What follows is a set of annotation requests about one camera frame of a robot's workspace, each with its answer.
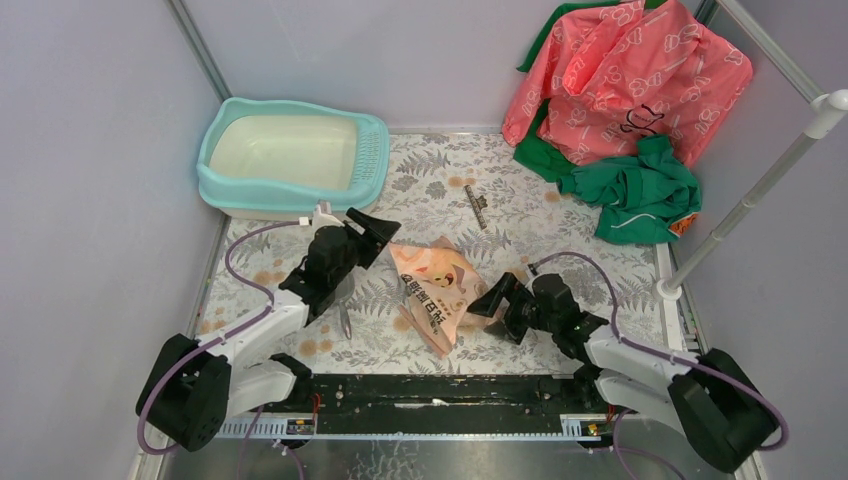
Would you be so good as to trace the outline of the silver metal scoop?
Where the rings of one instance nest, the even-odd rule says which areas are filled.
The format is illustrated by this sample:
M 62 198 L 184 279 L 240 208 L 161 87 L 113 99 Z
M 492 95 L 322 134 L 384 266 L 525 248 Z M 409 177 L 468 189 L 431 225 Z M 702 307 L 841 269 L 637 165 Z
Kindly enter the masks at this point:
M 355 290 L 355 282 L 352 276 L 346 277 L 336 288 L 334 293 L 334 305 L 338 311 L 340 328 L 347 340 L 352 339 L 352 324 L 347 303 Z

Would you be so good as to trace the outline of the pink cat litter bag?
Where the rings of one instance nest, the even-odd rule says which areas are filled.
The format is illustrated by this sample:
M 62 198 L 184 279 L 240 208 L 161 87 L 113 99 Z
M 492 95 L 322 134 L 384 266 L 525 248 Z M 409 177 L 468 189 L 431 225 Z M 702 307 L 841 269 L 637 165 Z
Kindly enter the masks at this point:
M 500 312 L 484 317 L 468 311 L 489 286 L 448 238 L 426 247 L 391 243 L 389 251 L 406 290 L 401 315 L 438 357 L 451 353 L 460 328 L 483 329 L 501 319 Z

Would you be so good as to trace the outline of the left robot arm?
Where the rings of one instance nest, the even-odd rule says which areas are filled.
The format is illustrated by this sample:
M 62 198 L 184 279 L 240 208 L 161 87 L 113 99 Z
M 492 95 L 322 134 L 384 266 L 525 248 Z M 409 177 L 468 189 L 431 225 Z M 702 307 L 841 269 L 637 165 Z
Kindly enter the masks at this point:
M 309 401 L 310 385 L 294 360 L 252 358 L 271 342 L 296 332 L 328 310 L 351 272 L 368 269 L 401 228 L 398 221 L 349 208 L 338 219 L 319 203 L 296 222 L 313 237 L 298 265 L 274 290 L 247 280 L 265 297 L 260 307 L 227 327 L 198 338 L 176 334 L 162 346 L 137 400 L 136 439 L 150 455 L 168 453 L 146 438 L 152 426 L 175 447 L 194 452 L 238 414 L 278 403 L 296 411 Z

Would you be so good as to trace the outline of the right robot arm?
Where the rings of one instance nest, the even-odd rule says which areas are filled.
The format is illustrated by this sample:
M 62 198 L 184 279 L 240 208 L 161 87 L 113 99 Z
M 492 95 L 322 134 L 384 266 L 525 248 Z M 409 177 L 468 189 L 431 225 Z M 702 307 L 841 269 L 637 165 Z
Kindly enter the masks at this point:
M 732 357 L 648 353 L 615 337 L 609 320 L 581 309 L 558 274 L 530 285 L 505 273 L 472 302 L 468 313 L 489 317 L 487 332 L 520 343 L 547 332 L 567 357 L 581 362 L 573 396 L 583 410 L 629 408 L 679 432 L 715 469 L 732 473 L 779 428 L 775 414 L 753 398 L 756 389 Z

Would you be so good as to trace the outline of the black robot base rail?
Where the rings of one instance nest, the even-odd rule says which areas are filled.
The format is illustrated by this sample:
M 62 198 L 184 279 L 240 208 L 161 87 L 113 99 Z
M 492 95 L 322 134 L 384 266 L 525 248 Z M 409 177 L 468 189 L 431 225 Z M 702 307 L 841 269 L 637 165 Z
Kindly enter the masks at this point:
M 564 418 L 621 412 L 572 375 L 315 374 L 266 412 L 303 414 L 320 435 L 542 436 Z

